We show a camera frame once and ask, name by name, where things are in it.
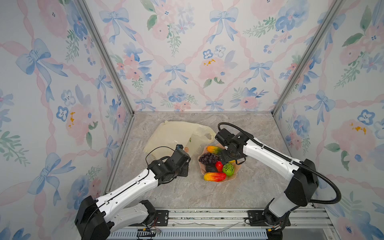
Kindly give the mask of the yellow plastic bag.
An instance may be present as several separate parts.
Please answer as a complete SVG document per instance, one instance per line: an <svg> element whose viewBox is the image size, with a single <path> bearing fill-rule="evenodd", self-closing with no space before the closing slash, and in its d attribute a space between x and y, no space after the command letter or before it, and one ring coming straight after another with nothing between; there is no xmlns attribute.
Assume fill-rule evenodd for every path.
<svg viewBox="0 0 384 240"><path fill-rule="evenodd" d="M191 157L215 141L216 133L208 126L188 122L161 123L151 135L144 153L155 159L170 156L176 145L182 145Z"/></svg>

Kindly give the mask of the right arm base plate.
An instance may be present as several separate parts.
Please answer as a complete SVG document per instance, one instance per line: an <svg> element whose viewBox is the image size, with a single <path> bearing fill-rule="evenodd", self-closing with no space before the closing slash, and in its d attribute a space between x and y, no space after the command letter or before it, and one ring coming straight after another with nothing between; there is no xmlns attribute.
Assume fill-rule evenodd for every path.
<svg viewBox="0 0 384 240"><path fill-rule="evenodd" d="M264 210L249 210L247 211L247 218L245 219L246 224L252 227L286 227L291 226L289 220L289 214L286 213L282 217L278 218L270 211Z"/></svg>

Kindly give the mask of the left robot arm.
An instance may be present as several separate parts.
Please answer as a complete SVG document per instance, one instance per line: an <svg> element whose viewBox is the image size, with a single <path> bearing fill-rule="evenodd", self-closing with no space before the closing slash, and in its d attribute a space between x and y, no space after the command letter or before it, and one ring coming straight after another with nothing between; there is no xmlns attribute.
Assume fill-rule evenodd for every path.
<svg viewBox="0 0 384 240"><path fill-rule="evenodd" d="M156 209L148 200L129 204L144 193L177 177L187 177L191 157L177 145L171 156L154 160L138 176L118 189L96 199L82 200L75 218L75 226L82 240L105 240L112 232L131 225L152 226Z"/></svg>

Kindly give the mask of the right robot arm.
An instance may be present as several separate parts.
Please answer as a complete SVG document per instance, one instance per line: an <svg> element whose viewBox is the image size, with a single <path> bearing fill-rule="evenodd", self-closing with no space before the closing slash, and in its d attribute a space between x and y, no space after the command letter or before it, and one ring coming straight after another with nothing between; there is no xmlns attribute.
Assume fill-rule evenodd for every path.
<svg viewBox="0 0 384 240"><path fill-rule="evenodd" d="M305 207L310 202L319 186L315 164L310 160L300 162L292 159L267 145L259 142L251 134L234 135L221 129L215 139L226 149L219 154L223 164L246 157L254 158L284 177L289 184L287 188L266 206L262 219L269 226L278 225L289 212Z"/></svg>

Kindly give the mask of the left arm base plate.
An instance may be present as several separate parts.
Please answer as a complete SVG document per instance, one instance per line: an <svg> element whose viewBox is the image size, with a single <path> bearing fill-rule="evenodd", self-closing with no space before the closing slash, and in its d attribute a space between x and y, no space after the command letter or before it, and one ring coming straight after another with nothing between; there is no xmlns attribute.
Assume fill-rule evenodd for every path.
<svg viewBox="0 0 384 240"><path fill-rule="evenodd" d="M168 210L156 210L155 215L151 221L152 227L167 227L169 222Z"/></svg>

